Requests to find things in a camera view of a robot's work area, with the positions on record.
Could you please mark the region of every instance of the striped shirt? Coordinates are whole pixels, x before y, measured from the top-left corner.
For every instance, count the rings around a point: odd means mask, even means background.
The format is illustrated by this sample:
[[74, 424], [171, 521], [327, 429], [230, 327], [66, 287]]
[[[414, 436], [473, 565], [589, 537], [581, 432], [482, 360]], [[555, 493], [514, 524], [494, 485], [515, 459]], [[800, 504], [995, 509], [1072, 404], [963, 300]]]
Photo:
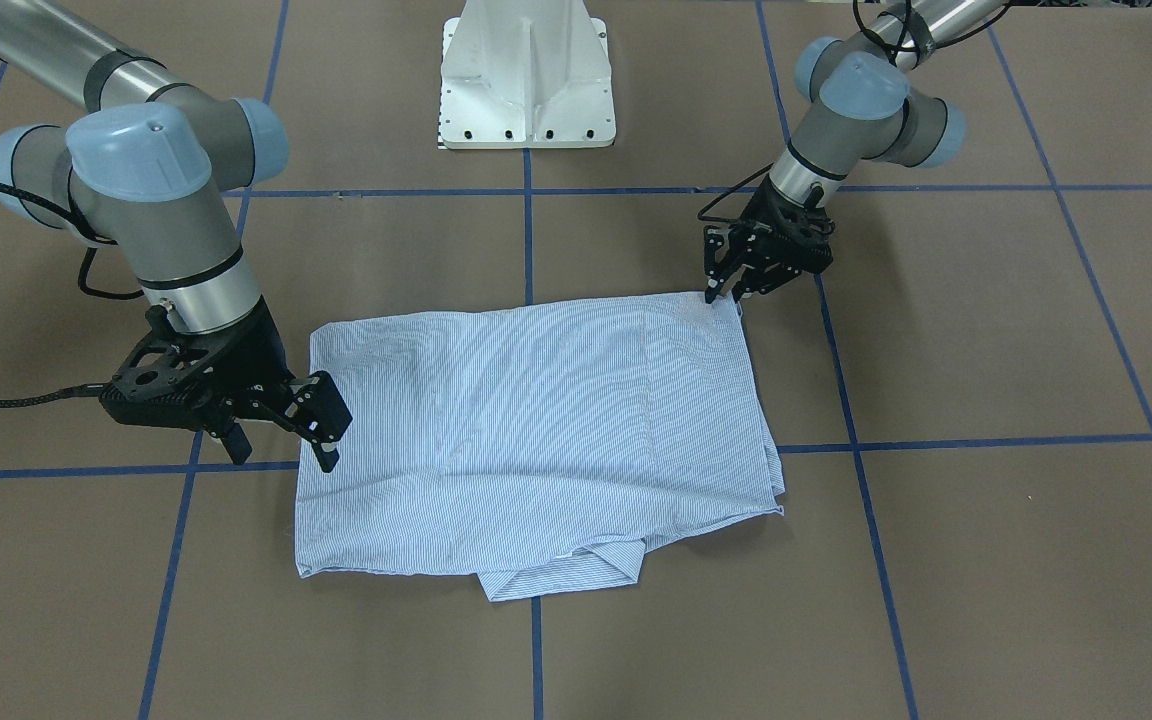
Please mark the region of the striped shirt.
[[333, 323], [353, 426], [302, 447], [301, 577], [477, 574], [490, 600], [615, 588], [644, 553], [781, 511], [735, 302], [700, 293]]

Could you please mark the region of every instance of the light blue joint cap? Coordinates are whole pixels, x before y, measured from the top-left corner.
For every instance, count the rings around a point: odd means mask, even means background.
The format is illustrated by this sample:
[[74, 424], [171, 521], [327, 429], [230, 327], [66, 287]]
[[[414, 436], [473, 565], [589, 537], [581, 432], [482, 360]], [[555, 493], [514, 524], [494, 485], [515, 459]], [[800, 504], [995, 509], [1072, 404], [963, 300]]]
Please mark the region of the light blue joint cap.
[[268, 181], [287, 167], [287, 158], [291, 145], [287, 141], [287, 129], [283, 120], [268, 105], [255, 97], [234, 97], [238, 107], [247, 115], [247, 127], [252, 132], [252, 151], [256, 165], [252, 168], [252, 182]]
[[963, 111], [957, 109], [952, 103], [945, 103], [945, 132], [941, 135], [941, 141], [935, 144], [935, 150], [927, 156], [927, 160], [916, 164], [915, 168], [940, 167], [963, 149], [963, 141], [968, 137], [968, 119], [963, 118]]
[[882, 120], [905, 104], [909, 79], [869, 53], [849, 53], [820, 86], [820, 100], [842, 118]]
[[794, 66], [794, 85], [799, 89], [799, 94], [809, 100], [812, 100], [812, 73], [820, 61], [820, 55], [824, 55], [824, 51], [835, 41], [841, 40], [832, 36], [814, 38], [812, 45], [808, 45], [808, 50], [799, 55], [799, 62]]
[[[15, 158], [15, 149], [20, 145], [20, 141], [29, 132], [35, 131], [37, 128], [55, 127], [55, 126], [21, 126], [18, 128], [12, 128], [8, 132], [0, 135], [0, 182], [3, 184], [15, 184], [15, 179], [12, 176], [12, 160]], [[18, 197], [13, 197], [0, 192], [0, 202], [13, 213], [29, 220], [31, 223], [38, 223], [38, 220], [29, 214], [29, 211], [24, 209], [23, 202], [20, 202]]]
[[211, 179], [211, 160], [189, 120], [165, 103], [92, 113], [69, 126], [65, 145], [78, 177], [115, 200], [177, 200]]

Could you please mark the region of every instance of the folded shirt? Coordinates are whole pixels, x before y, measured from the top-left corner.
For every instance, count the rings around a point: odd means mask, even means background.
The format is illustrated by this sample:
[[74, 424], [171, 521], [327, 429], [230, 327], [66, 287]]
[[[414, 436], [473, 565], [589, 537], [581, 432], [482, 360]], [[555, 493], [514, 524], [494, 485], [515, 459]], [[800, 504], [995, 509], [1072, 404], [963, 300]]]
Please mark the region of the folded shirt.
[[333, 323], [353, 414], [302, 447], [301, 577], [477, 574], [490, 600], [634, 584], [646, 552], [785, 491], [735, 302], [698, 291]]

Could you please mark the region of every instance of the blue tape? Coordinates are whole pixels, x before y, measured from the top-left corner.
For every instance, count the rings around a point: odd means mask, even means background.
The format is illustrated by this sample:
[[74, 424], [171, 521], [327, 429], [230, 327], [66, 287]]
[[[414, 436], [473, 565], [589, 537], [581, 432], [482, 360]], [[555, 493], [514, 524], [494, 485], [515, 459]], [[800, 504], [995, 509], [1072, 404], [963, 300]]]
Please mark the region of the blue tape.
[[1078, 250], [1079, 260], [1083, 263], [1083, 270], [1087, 273], [1087, 281], [1092, 283], [1092, 293], [1096, 295], [1096, 302], [1101, 306], [1101, 314], [1105, 314], [1105, 323], [1111, 328], [1111, 335], [1114, 338], [1114, 346], [1117, 348], [1119, 357], [1123, 361], [1123, 366], [1126, 372], [1128, 372], [1128, 378], [1132, 381], [1132, 388], [1137, 400], [1140, 402], [1140, 411], [1144, 414], [1144, 418], [1149, 424], [1149, 432], [1152, 433], [1152, 409], [1149, 407], [1149, 399], [1146, 393], [1144, 393], [1144, 387], [1140, 384], [1140, 378], [1135, 372], [1135, 365], [1132, 364], [1132, 356], [1128, 354], [1128, 348], [1126, 348], [1126, 342], [1123, 341], [1123, 334], [1119, 332], [1119, 324], [1114, 320], [1114, 313], [1111, 311], [1111, 304], [1105, 298], [1105, 291], [1101, 290], [1101, 281], [1096, 276], [1096, 270], [1092, 268], [1092, 260], [1087, 256], [1087, 248], [1083, 245], [1083, 237], [1078, 233], [1078, 225], [1074, 222], [1074, 214], [1070, 213], [1069, 204], [1064, 200], [1064, 192], [1061, 191], [1060, 184], [1056, 182], [1056, 173], [1052, 169], [1051, 159], [1047, 158], [1046, 150], [1043, 150], [1043, 142], [1038, 138], [1038, 128], [1034, 127], [1033, 118], [1030, 118], [1029, 108], [1025, 106], [1024, 97], [1020, 96], [1020, 86], [1016, 85], [1016, 78], [1011, 74], [1011, 67], [1007, 63], [1007, 55], [1002, 51], [1002, 45], [998, 44], [998, 36], [993, 32], [993, 28], [988, 28], [990, 41], [993, 44], [993, 50], [998, 55], [998, 62], [1002, 66], [1002, 73], [1007, 78], [1007, 85], [1011, 88], [1011, 96], [1016, 99], [1016, 105], [1020, 106], [1020, 114], [1025, 120], [1025, 127], [1029, 129], [1029, 137], [1034, 143], [1034, 149], [1038, 151], [1038, 159], [1043, 160], [1043, 169], [1047, 172], [1047, 180], [1051, 182], [1052, 192], [1056, 194], [1056, 202], [1060, 204], [1061, 214], [1064, 215], [1064, 227], [1069, 228], [1070, 237], [1074, 240], [1074, 247]]

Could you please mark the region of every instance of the black cable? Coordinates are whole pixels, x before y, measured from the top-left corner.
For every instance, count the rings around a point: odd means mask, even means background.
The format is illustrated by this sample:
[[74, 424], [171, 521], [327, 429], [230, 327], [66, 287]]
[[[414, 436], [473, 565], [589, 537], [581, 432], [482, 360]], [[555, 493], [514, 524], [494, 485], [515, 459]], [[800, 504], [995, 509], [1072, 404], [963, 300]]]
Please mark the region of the black cable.
[[[1010, 10], [1011, 3], [1014, 3], [1014, 1], [1015, 0], [1007, 0], [1007, 3], [1002, 6], [1001, 10], [998, 10], [996, 15], [993, 15], [992, 18], [986, 20], [986, 22], [984, 22], [982, 26], [973, 29], [973, 31], [964, 32], [961, 36], [952, 38], [950, 40], [938, 41], [935, 45], [937, 48], [940, 50], [941, 47], [950, 47], [957, 45], [960, 41], [968, 40], [969, 37], [975, 37], [986, 31], [986, 28], [992, 26], [992, 24], [996, 23], [1002, 17], [1002, 15], [1007, 14], [1007, 10]], [[896, 58], [901, 53], [916, 53], [916, 50], [909, 50], [908, 47], [902, 47], [902, 45], [905, 45], [905, 33], [909, 32], [910, 18], [914, 17], [914, 0], [909, 0], [908, 3], [905, 3], [905, 17], [904, 20], [902, 20], [904, 26], [901, 28], [900, 38], [897, 38], [896, 45], [892, 45], [889, 41], [884, 40], [882, 37], [878, 35], [878, 32], [874, 32], [872, 31], [872, 29], [869, 29], [867, 24], [865, 24], [865, 20], [861, 18], [861, 0], [851, 0], [851, 17], [856, 20], [856, 28], [859, 29], [861, 35], [864, 35], [865, 38], [867, 38], [867, 40], [877, 45], [879, 50], [881, 50], [882, 53], [887, 55], [887, 60], [890, 61], [890, 63], [895, 65]]]
[[44, 406], [47, 402], [58, 400], [69, 400], [69, 397], [97, 397], [108, 387], [106, 382], [89, 382], [83, 386], [63, 387], [47, 395], [35, 397], [15, 397], [15, 400], [0, 400], [0, 409], [17, 409], [17, 407]]
[[100, 300], [137, 300], [137, 297], [145, 295], [143, 290], [105, 291], [88, 286], [88, 273], [91, 273], [92, 260], [96, 260], [96, 249], [94, 247], [89, 247], [86, 253], [83, 255], [82, 265], [78, 266], [78, 290], [82, 290], [83, 295], [100, 297]]
[[35, 195], [14, 184], [6, 184], [0, 182], [0, 192], [3, 195], [9, 195], [12, 197], [15, 197], [15, 199], [32, 202], [32, 204], [40, 206], [40, 209], [47, 210], [51, 214], [54, 214], [59, 217], [61, 220], [65, 220], [66, 222], [74, 225], [74, 229], [77, 229], [78, 234], [82, 234], [83, 237], [86, 237], [92, 242], [99, 242], [101, 243], [101, 245], [116, 244], [114, 241], [105, 240], [97, 236], [96, 232], [93, 232], [93, 229], [91, 228], [91, 225], [88, 223], [88, 219], [84, 218], [83, 214], [79, 213], [78, 210], [74, 209], [73, 206], [70, 206], [69, 209], [61, 209], [60, 205], [56, 205], [52, 200], [47, 200], [46, 197], [41, 197], [40, 195]]
[[742, 181], [740, 181], [738, 183], [728, 187], [727, 190], [722, 191], [722, 195], [719, 195], [715, 199], [710, 200], [708, 205], [705, 205], [704, 209], [700, 209], [699, 213], [696, 213], [696, 219], [700, 220], [700, 222], [704, 223], [738, 223], [740, 220], [736, 219], [718, 218], [714, 215], [707, 215], [705, 213], [708, 213], [708, 211], [713, 210], [714, 205], [718, 205], [719, 202], [726, 200], [727, 197], [730, 197], [733, 192], [736, 192], [737, 190], [740, 190], [740, 188], [745, 187], [750, 182], [753, 182], [756, 177], [760, 176], [760, 174], [768, 172], [771, 169], [772, 165], [767, 165], [767, 167], [758, 169], [758, 172], [751, 174], [751, 176], [749, 176], [748, 179], [742, 179]]
[[952, 46], [952, 45], [957, 45], [960, 41], [963, 41], [963, 40], [965, 40], [969, 37], [973, 37], [973, 36], [977, 36], [977, 35], [986, 31], [986, 29], [988, 29], [990, 26], [992, 26], [993, 23], [996, 23], [999, 20], [1001, 20], [1007, 14], [1007, 10], [1010, 10], [1011, 3], [1014, 3], [1014, 1], [1015, 0], [1007, 0], [1007, 3], [1005, 6], [1002, 6], [1002, 9], [998, 10], [998, 15], [995, 15], [995, 17], [986, 20], [986, 22], [984, 22], [983, 26], [978, 26], [978, 28], [973, 29], [972, 32], [968, 32], [968, 33], [957, 36], [957, 37], [954, 38], [954, 40], [939, 41], [937, 44], [937, 47], [948, 47], [948, 46]]
[[[20, 200], [32, 202], [32, 204], [40, 206], [40, 209], [47, 210], [50, 213], [63, 219], [66, 222], [74, 225], [74, 229], [77, 229], [78, 234], [82, 234], [84, 238], [92, 242], [99, 242], [100, 245], [118, 245], [113, 240], [105, 240], [97, 236], [93, 232], [88, 219], [78, 212], [77, 209], [73, 206], [73, 199], [69, 199], [69, 209], [61, 209], [52, 200], [47, 200], [46, 197], [40, 195], [35, 195], [23, 188], [15, 187], [14, 184], [6, 184], [0, 182], [0, 192], [3, 195], [9, 195], [12, 197], [17, 197]], [[100, 297], [100, 300], [137, 300], [145, 295], [144, 291], [105, 291], [97, 290], [96, 288], [88, 286], [88, 274], [91, 273], [92, 260], [96, 259], [94, 247], [88, 248], [88, 253], [83, 255], [83, 263], [78, 266], [78, 290], [83, 291], [83, 295], [90, 295], [92, 297]]]

